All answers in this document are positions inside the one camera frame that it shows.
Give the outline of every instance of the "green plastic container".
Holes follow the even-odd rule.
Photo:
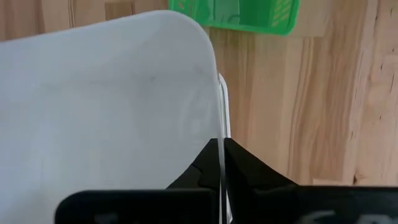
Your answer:
[[[169,0],[169,9],[203,26],[287,35],[300,0]]]

